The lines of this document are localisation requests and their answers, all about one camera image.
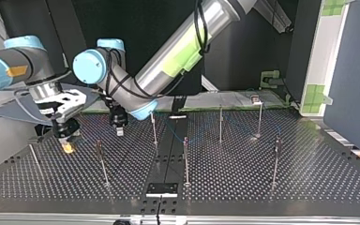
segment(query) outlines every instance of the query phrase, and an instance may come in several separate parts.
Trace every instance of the green tape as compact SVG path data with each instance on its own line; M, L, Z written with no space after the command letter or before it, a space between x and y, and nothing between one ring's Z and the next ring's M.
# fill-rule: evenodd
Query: green tape
M345 0L326 0L323 5L322 16L341 15L345 4Z
M323 90L324 85L309 84L307 86L304 104L302 106L302 113L319 113L321 105L323 104Z
M204 39L203 26L200 27L200 34ZM201 46L197 39L195 25L192 25L171 50L168 59L163 63L162 70L171 77L176 77L182 70L191 71L202 59L200 50Z

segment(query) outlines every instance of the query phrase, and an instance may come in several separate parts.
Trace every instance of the metal plate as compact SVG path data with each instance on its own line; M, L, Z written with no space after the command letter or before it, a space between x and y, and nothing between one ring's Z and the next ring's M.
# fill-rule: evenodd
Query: metal plate
M160 119L163 116L157 115L158 137L164 129L163 119ZM51 203L69 203L78 212L76 204L91 203L97 206L95 212L118 213L116 207L112 207L112 202L116 202L128 205L120 207L119 212L140 213L144 184L157 151L151 121L131 121L125 127L125 137L117 137L115 130L108 126L107 115L83 115L79 120L83 139L78 142L75 154L65 154L60 143L50 138L35 146L42 172L28 149L1 166L0 202L46 204L46 207L9 208L9 212L54 212L57 208L49 206ZM102 140L109 188L104 186L104 174L96 152L97 140Z
M359 158L288 110L190 113L187 215L360 216ZM283 153L273 186L275 138Z
M173 183L185 174L178 172L178 163L168 162L168 172L157 170L165 169L158 166L164 164L165 149L178 155L183 147L171 131L163 131L168 115L156 116L158 136L165 137L159 139L159 146L164 146L158 149L161 160L148 120L132 122L125 138L118 138L105 116L81 119L87 140L74 156L62 153L53 139L37 147L43 178L28 152L19 159L14 156L14 163L4 163L0 212L139 215L142 209L154 215L160 205L159 213L164 209L165 215L360 218L360 159L295 112L264 111L259 140L253 137L257 111L224 112L222 144L218 112L190 113L188 126L167 121L176 135L188 134L191 186L179 184L177 199L161 201L145 199L147 185L156 180ZM273 188L273 148L279 132L283 154ZM104 187L95 153L100 138L110 169L110 191ZM166 175L159 179L157 174Z

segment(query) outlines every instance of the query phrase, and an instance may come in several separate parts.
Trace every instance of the robotic arm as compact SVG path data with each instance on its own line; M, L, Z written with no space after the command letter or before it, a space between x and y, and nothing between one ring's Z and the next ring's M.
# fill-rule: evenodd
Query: robotic arm
M127 112L139 120L149 116L158 94L177 75L190 71L208 45L240 13L248 13L256 0L205 0L133 78L121 67L125 55L119 39L100 39L97 48L78 54L73 69L80 81L97 84Z
M54 136L70 152L80 127L71 117L82 109L86 95L78 90L63 90L56 80L48 54L37 37L5 41L5 49L0 50L0 90L25 82L40 113L52 121Z
M176 76L190 71L202 58L205 47L239 15L249 13L257 0L202 0L147 65L133 78L126 72L125 47L119 39L100 39L96 49L77 55L76 76L84 83L97 84L110 108L110 121L120 128L128 123L128 112L143 120L156 108L158 94ZM52 120L54 136L66 152L80 125L72 117L86 101L78 90L63 90L37 37L15 37L0 51L0 90L25 82L41 114Z

